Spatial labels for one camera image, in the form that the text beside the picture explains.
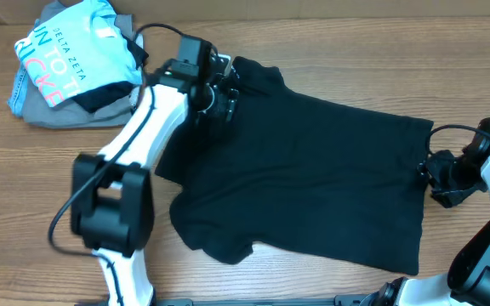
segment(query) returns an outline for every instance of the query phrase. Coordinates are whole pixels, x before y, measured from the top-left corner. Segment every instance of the blue t-shirt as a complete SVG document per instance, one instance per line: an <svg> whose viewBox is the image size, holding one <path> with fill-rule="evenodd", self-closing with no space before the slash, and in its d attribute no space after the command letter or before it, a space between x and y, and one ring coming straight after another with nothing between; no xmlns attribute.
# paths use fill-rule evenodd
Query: blue t-shirt
<svg viewBox="0 0 490 306"><path fill-rule="evenodd" d="M48 105L114 82L141 84L134 56L106 0L84 0L14 45Z"/></svg>

